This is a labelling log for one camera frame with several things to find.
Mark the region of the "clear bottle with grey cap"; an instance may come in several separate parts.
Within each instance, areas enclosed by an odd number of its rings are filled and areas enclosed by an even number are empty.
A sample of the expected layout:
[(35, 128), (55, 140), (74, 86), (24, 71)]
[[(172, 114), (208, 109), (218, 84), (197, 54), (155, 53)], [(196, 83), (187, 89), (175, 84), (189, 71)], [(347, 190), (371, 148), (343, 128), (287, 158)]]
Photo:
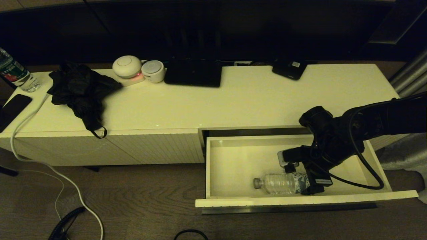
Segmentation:
[(305, 173), (269, 173), (253, 179), (252, 184), (266, 194), (301, 194), (310, 186)]

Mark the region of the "grey curtain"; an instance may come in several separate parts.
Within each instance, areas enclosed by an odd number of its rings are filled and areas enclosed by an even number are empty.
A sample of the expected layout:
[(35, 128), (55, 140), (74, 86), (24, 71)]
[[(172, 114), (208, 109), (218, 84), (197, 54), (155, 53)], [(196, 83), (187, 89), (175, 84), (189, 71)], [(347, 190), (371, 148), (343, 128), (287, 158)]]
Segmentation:
[[(391, 84), (401, 98), (427, 95), (427, 47), (392, 77)], [(418, 172), (425, 185), (418, 199), (427, 205), (427, 133), (409, 134), (389, 144), (380, 160), (386, 170)]]

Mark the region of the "water bottle with red label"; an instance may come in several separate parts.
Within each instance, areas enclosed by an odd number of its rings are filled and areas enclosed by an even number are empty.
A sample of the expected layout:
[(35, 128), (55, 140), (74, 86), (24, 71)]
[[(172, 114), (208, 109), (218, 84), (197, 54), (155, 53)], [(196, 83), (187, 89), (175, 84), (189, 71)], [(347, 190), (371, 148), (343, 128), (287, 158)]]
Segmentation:
[(0, 76), (26, 92), (35, 92), (40, 81), (23, 65), (0, 47)]

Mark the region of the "small black device with sticker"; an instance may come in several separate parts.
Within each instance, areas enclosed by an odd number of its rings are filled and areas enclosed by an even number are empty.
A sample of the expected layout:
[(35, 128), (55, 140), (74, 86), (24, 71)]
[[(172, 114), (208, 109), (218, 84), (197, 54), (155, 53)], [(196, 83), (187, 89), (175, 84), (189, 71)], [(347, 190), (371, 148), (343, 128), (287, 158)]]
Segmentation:
[(302, 77), (307, 66), (308, 64), (305, 61), (278, 60), (273, 63), (272, 72), (296, 81)]

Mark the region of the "large black television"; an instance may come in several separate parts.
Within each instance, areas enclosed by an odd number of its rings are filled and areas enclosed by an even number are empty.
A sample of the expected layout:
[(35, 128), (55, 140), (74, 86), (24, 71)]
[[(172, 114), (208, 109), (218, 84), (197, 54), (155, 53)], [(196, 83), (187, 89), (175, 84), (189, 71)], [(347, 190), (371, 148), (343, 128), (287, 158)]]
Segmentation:
[(393, 3), (106, 0), (0, 12), (0, 47), (26, 65), (140, 59), (346, 59)]

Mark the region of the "white low cabinet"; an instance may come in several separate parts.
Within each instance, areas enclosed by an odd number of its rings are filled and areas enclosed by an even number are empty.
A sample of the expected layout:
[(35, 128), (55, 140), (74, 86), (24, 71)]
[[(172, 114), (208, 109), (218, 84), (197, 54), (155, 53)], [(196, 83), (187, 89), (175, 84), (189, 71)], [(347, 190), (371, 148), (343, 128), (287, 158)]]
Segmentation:
[[(313, 64), (298, 81), (269, 66), (229, 66), (219, 88), (141, 83), (105, 99), (103, 125), (112, 130), (243, 130), (300, 128), (301, 115), (317, 105), (334, 116), (397, 98), (375, 64)], [(17, 134), (25, 137), (94, 136), (65, 105), (51, 97)]]

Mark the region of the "white ribbed cabinet front panel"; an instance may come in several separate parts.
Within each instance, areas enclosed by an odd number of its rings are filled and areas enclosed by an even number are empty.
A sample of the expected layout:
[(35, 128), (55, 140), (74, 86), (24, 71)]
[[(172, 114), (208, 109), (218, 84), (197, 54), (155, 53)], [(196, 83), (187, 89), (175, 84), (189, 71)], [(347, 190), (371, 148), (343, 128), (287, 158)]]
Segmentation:
[(205, 162), (202, 133), (197, 128), (112, 130), (106, 138), (139, 164)]
[(108, 138), (94, 136), (14, 138), (15, 151), (26, 159), (52, 166), (139, 165), (140, 162), (113, 144)]

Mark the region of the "white dome-shaped device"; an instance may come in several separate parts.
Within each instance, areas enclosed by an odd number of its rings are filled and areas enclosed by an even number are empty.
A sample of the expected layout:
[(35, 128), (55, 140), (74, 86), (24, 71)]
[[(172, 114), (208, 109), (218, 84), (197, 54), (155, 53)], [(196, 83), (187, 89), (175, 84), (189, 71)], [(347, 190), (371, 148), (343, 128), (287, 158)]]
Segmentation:
[(112, 65), (113, 72), (120, 78), (130, 79), (141, 74), (142, 62), (136, 56), (122, 56)]

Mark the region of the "black rectangular frame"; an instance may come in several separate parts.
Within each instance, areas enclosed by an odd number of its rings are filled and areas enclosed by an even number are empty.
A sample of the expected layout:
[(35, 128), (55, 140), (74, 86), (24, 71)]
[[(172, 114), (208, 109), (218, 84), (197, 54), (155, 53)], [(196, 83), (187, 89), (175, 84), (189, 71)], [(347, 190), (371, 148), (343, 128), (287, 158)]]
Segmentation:
[(395, 0), (369, 43), (396, 45), (427, 11), (427, 0)]

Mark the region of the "white drawer with dark handle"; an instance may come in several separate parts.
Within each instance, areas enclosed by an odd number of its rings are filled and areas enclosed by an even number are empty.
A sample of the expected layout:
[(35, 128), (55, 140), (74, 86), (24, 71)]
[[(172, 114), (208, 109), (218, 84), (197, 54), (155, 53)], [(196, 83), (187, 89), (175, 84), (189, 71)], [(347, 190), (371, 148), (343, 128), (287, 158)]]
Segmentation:
[(277, 153), (310, 145), (311, 135), (235, 136), (207, 138), (206, 194), (195, 206), (203, 214), (260, 211), (267, 208), (333, 210), (345, 207), (375, 207), (377, 202), (417, 198), (415, 190), (393, 191), (369, 141), (363, 156), (385, 186), (368, 190), (333, 180), (323, 193), (273, 195), (253, 188), (252, 180), (268, 173), (282, 173)]

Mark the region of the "white cylindrical speaker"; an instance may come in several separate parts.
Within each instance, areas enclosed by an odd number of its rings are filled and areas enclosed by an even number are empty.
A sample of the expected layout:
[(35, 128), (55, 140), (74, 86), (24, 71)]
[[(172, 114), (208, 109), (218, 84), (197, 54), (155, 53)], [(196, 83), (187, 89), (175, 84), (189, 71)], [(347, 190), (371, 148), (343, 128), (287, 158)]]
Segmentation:
[(152, 83), (162, 82), (166, 74), (164, 64), (158, 60), (151, 60), (143, 63), (141, 71), (145, 80), (150, 81)]

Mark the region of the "black smartphone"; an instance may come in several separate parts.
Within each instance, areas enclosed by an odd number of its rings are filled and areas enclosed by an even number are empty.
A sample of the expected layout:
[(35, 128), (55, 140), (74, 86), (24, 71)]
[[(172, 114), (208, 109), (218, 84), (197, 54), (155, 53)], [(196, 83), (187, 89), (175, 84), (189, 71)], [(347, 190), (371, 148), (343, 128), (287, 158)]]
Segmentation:
[(17, 94), (0, 110), (0, 133), (32, 102), (32, 98)]

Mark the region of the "black rectangular set-top box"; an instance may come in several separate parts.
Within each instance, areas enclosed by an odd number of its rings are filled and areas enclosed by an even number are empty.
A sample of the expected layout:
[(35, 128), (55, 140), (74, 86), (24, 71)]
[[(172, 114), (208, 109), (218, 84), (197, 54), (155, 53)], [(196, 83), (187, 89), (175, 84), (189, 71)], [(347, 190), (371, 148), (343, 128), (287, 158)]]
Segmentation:
[(164, 82), (171, 85), (219, 88), (222, 64), (214, 60), (172, 60), (167, 64)]

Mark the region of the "white power strip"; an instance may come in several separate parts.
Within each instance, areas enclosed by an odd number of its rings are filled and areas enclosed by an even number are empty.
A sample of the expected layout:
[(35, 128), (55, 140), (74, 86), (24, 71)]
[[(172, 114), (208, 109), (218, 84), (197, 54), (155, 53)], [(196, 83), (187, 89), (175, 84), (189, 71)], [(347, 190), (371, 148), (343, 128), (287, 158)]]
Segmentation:
[(131, 78), (122, 78), (116, 76), (116, 81), (122, 84), (124, 88), (141, 83), (145, 80), (145, 77), (142, 72), (137, 73), (135, 76)]

